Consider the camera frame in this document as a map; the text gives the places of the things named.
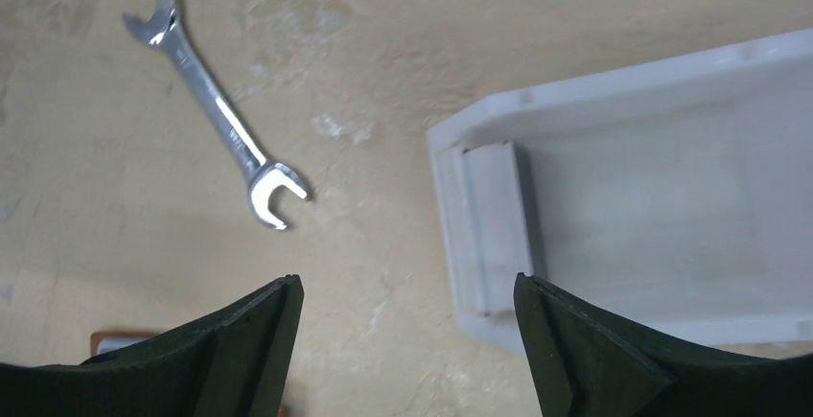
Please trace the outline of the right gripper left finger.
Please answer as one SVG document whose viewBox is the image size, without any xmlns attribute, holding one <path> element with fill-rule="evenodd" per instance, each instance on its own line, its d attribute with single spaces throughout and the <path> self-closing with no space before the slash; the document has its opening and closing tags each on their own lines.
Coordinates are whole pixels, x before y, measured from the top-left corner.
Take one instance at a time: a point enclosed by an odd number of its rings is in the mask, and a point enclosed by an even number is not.
<svg viewBox="0 0 813 417">
<path fill-rule="evenodd" d="M 276 416 L 304 299 L 297 275 L 76 365 L 1 366 L 4 416 Z"/>
</svg>

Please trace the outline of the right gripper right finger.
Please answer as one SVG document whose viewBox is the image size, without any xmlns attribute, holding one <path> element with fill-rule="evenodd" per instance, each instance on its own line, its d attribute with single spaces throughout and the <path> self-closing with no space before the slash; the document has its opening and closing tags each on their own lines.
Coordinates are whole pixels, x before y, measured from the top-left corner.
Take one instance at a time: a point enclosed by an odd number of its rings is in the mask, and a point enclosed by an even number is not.
<svg viewBox="0 0 813 417">
<path fill-rule="evenodd" d="M 692 343 L 534 275 L 513 289 L 545 416 L 809 416 L 812 357 L 766 359 Z"/>
</svg>

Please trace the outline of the brown leather card holder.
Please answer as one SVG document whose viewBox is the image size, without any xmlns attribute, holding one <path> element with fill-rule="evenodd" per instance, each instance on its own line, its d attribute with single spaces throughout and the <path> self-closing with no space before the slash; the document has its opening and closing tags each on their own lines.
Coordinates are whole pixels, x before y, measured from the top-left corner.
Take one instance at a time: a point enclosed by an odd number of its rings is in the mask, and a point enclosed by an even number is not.
<svg viewBox="0 0 813 417">
<path fill-rule="evenodd" d="M 158 336 L 146 330 L 105 330 L 90 336 L 90 356 L 95 357 Z"/>
</svg>

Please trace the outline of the white plastic bin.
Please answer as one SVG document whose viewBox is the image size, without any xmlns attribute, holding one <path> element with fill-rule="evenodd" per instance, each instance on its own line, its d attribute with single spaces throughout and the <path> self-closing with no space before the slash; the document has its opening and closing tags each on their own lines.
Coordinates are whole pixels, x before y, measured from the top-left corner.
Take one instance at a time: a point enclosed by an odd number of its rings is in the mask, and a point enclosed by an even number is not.
<svg viewBox="0 0 813 417">
<path fill-rule="evenodd" d="M 705 345 L 812 337 L 812 33 L 485 97 L 427 133 L 456 324 L 515 278 Z"/>
</svg>

